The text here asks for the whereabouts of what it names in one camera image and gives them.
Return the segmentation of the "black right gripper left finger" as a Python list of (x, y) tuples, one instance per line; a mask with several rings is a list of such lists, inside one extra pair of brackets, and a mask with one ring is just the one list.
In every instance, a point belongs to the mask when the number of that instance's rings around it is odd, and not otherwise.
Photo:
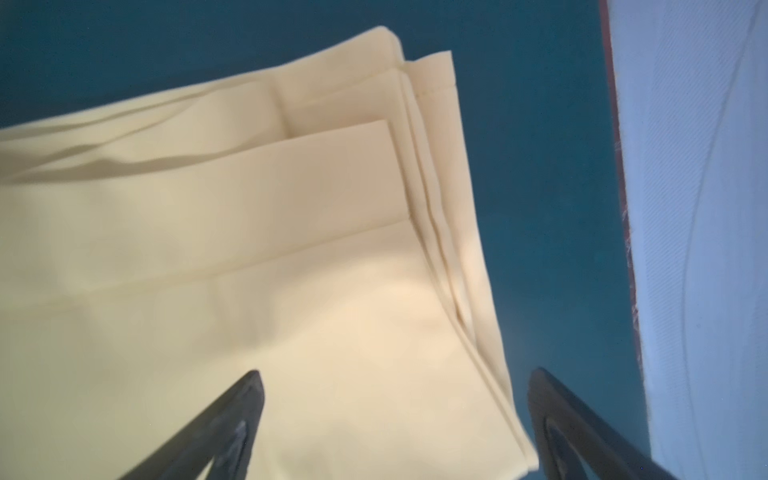
[(244, 480), (265, 404), (260, 372), (251, 370), (142, 463), (129, 479)]

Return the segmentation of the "yellow tan skirt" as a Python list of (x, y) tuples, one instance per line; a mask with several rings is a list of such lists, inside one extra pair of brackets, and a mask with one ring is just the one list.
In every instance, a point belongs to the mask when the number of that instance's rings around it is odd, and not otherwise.
[(2, 130), (3, 478), (119, 478), (254, 375), (251, 479), (537, 470), (450, 52), (378, 27)]

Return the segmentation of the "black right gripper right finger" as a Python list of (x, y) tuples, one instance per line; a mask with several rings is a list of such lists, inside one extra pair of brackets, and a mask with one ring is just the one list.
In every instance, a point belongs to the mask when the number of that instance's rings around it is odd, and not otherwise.
[(547, 478), (586, 479), (589, 466), (599, 479), (675, 479), (547, 370), (531, 373), (527, 402)]

